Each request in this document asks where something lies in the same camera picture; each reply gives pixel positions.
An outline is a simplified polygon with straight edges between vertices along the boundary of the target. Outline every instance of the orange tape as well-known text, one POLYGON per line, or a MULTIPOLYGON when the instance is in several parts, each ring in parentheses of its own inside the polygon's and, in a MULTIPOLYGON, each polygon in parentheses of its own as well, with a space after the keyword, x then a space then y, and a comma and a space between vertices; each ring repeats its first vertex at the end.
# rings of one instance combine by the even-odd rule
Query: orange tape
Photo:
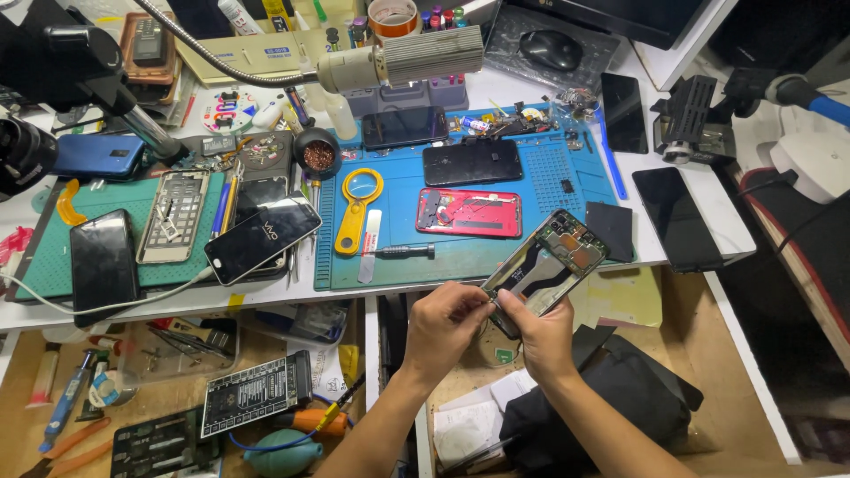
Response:
POLYGON ((385 38, 398 38, 416 30, 419 12, 411 0, 375 0, 369 5, 369 27, 385 38))

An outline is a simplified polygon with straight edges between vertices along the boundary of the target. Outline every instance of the hand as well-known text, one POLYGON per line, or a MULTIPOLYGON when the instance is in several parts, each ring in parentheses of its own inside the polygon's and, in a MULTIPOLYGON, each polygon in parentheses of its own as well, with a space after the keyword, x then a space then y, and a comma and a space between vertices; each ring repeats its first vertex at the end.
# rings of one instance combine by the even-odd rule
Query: hand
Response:
POLYGON ((564 298, 548 314, 536 317, 515 295, 499 289, 499 305, 523 334, 525 367, 538 384, 578 376, 573 363, 573 305, 564 298))
POLYGON ((433 390, 460 360, 496 306, 480 287, 448 281, 411 309, 400 372, 433 390))

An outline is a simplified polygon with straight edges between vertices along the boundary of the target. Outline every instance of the yellow magnifying glass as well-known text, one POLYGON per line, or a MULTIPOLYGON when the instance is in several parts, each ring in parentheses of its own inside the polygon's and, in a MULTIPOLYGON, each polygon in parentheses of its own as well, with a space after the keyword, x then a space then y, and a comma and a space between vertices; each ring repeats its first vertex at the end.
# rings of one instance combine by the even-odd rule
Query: yellow magnifying glass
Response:
POLYGON ((353 255, 360 248, 366 205, 383 191, 383 178, 374 169, 355 169, 343 181, 343 196, 348 199, 343 222, 339 225, 333 248, 340 254, 353 255))

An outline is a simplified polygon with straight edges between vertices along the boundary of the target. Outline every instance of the black mouse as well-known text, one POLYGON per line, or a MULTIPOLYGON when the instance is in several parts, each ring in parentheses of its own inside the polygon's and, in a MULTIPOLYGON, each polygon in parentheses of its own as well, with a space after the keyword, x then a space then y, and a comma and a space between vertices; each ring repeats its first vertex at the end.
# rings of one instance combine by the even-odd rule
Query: black mouse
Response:
POLYGON ((529 31, 519 38, 519 51, 540 65, 559 71, 573 71, 581 63, 581 45, 560 31, 529 31))

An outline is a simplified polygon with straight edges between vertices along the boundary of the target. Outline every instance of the pliers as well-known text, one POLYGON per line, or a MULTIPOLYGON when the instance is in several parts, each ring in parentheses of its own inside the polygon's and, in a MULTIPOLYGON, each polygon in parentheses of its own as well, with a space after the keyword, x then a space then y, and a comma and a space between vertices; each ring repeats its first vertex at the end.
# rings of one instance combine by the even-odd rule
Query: pliers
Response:
POLYGON ((65 438, 64 440, 59 441, 49 452, 46 452, 42 455, 44 458, 42 458, 42 460, 39 461, 36 466, 25 472, 23 475, 20 476, 20 478, 54 478, 56 476, 63 475, 64 473, 68 473, 69 471, 72 471, 74 469, 80 468, 85 464, 93 462, 97 457, 112 449, 111 438, 99 447, 93 448, 85 453, 77 455, 74 458, 65 460, 62 463, 55 464, 54 466, 49 466, 50 462, 54 461, 56 458, 59 458, 68 450, 71 450, 80 441, 83 441, 89 436, 94 435, 94 433, 96 433, 97 431, 108 427, 110 423, 112 423, 112 418, 101 418, 96 422, 92 422, 86 428, 77 431, 76 433, 65 438))

